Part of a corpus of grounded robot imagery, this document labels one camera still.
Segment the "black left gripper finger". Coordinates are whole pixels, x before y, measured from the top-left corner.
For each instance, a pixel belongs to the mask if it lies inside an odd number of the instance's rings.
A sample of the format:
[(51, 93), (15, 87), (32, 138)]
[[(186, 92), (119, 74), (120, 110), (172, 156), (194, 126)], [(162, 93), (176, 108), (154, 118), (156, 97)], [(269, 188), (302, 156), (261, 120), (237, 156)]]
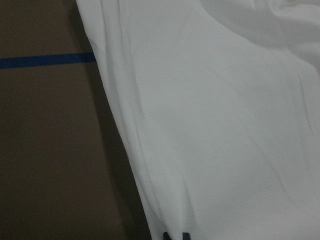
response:
[(167, 231), (162, 234), (163, 240), (174, 240), (175, 238), (171, 236)]

